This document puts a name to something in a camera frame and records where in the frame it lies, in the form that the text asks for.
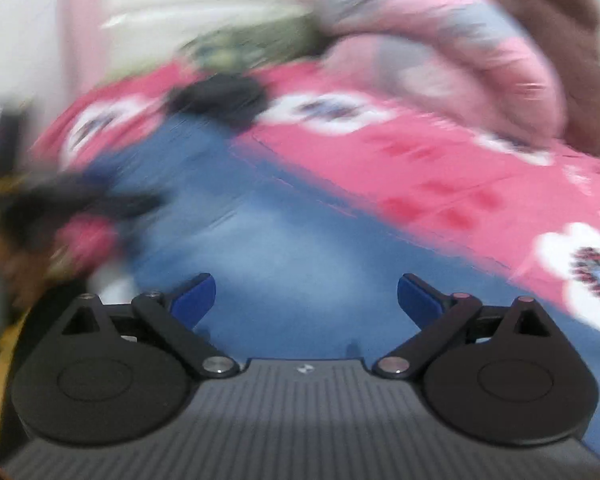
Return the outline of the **person left hand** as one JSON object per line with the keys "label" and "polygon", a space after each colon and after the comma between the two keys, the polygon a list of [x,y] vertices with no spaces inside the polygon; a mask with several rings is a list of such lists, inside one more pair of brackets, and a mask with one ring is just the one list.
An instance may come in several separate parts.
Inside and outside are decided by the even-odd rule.
{"label": "person left hand", "polygon": [[0,237],[0,275],[18,311],[27,311],[57,282],[53,271],[56,249],[18,249]]}

